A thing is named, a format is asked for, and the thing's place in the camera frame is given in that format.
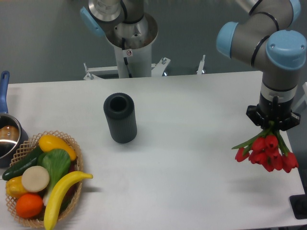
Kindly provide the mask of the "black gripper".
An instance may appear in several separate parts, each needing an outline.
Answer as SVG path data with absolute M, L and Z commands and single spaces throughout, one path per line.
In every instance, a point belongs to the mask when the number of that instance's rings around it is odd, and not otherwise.
M 292 110 L 286 109 L 281 104 L 273 107 L 269 106 L 268 111 L 264 112 L 259 105 L 249 105 L 247 116 L 256 125 L 262 129 L 273 127 L 274 130 L 287 131 L 300 124 L 301 115 Z

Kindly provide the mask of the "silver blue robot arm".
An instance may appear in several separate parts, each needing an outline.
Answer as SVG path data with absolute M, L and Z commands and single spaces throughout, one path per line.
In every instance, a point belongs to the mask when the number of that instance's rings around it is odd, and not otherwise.
M 262 128 L 270 122 L 286 131 L 300 123 L 291 104 L 300 70 L 307 55 L 307 41 L 289 26 L 298 18 L 297 0 L 241 0 L 249 13 L 244 24 L 226 23 L 216 38 L 217 50 L 260 70 L 260 101 L 247 108 L 247 116 Z M 81 8 L 81 18 L 96 36 L 105 36 L 113 46 L 120 78 L 150 77 L 152 43 L 158 28 L 144 12 L 142 0 L 91 0 Z

